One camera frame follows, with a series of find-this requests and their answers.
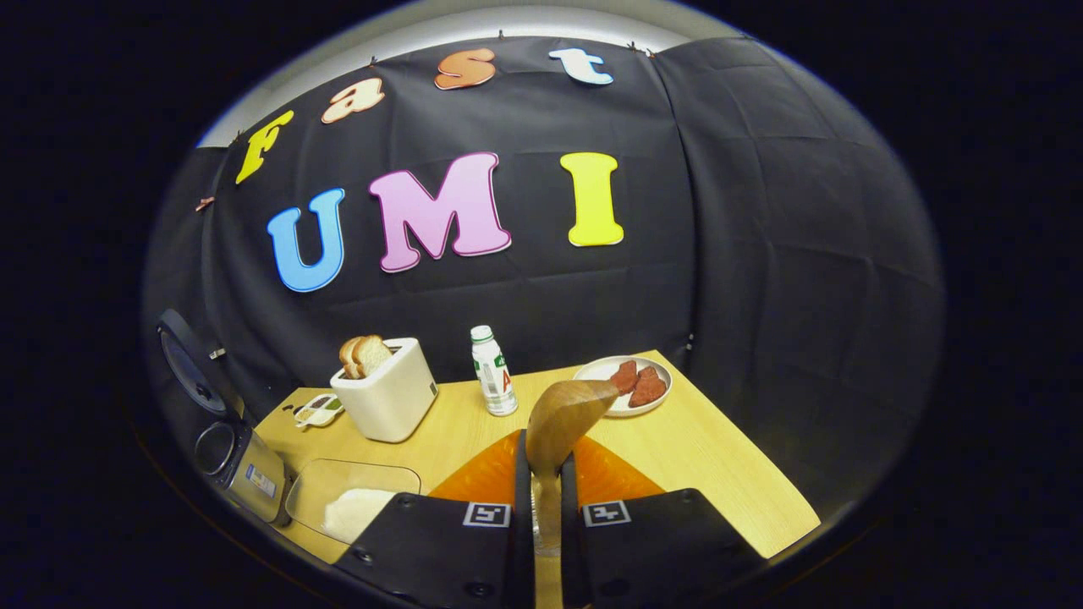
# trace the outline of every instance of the yellow letter i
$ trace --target yellow letter i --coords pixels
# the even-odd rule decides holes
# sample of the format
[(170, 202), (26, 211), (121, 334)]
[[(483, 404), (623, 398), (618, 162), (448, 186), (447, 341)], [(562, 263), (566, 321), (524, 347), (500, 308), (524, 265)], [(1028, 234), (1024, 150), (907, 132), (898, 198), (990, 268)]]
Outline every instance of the yellow letter i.
[(608, 154), (572, 153), (560, 157), (560, 166), (572, 174), (575, 189), (575, 225), (567, 239), (578, 247), (621, 243), (624, 229), (613, 220), (610, 190), (616, 159)]

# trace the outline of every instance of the bottle label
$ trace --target bottle label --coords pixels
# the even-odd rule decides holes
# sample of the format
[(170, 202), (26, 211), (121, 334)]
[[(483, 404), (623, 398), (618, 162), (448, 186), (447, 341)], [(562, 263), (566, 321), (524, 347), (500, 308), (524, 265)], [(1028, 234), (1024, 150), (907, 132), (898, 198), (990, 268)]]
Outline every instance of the bottle label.
[(474, 371), (487, 398), (504, 397), (511, 392), (511, 375), (508, 374), (503, 354), (497, 355), (493, 362), (474, 360)]

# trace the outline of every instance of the wooden table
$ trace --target wooden table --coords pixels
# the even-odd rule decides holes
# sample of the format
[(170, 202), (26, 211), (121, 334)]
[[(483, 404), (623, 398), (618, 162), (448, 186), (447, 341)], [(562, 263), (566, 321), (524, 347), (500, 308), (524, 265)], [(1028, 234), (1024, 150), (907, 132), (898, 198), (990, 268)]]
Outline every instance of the wooden table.
[[(785, 476), (699, 389), (657, 351), (637, 353), (665, 364), (674, 387), (661, 406), (631, 418), (603, 418), (588, 433), (666, 491), (695, 488), (765, 558), (820, 524), (812, 507)], [(440, 386), (440, 394), (414, 435), (399, 444), (367, 440), (348, 414), (325, 428), (298, 429), (295, 406), (330, 389), (293, 391), (256, 428), (266, 444), (300, 470), (314, 458), (408, 467), (421, 493), (470, 457), (516, 429), (525, 429), (534, 402), (549, 385), (572, 378), (579, 366), (512, 376), (519, 410), (496, 417), (485, 410), (475, 380)], [(299, 546), (335, 562), (349, 546), (292, 521), (278, 529)], [(561, 606), (560, 559), (536, 560), (538, 609)]]

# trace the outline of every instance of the stainless steel appliance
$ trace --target stainless steel appliance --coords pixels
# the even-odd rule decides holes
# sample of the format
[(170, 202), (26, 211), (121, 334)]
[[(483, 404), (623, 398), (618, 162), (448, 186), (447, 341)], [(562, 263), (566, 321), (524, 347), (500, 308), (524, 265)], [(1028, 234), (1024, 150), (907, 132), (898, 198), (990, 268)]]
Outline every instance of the stainless steel appliance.
[(172, 309), (161, 314), (157, 329), (173, 376), (195, 405), (210, 413), (191, 448), (195, 466), (234, 505), (264, 522), (288, 523), (285, 497), (295, 475), (242, 417), (244, 402), (212, 359), (222, 353), (210, 351)]

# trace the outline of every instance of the bottle cap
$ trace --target bottle cap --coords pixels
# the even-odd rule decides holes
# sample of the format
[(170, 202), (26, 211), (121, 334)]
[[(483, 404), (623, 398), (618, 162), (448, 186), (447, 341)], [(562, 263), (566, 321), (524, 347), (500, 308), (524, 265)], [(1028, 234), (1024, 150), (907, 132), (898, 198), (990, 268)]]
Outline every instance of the bottle cap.
[(474, 326), (470, 328), (470, 340), (473, 342), (484, 342), (493, 338), (493, 328), (488, 326)]

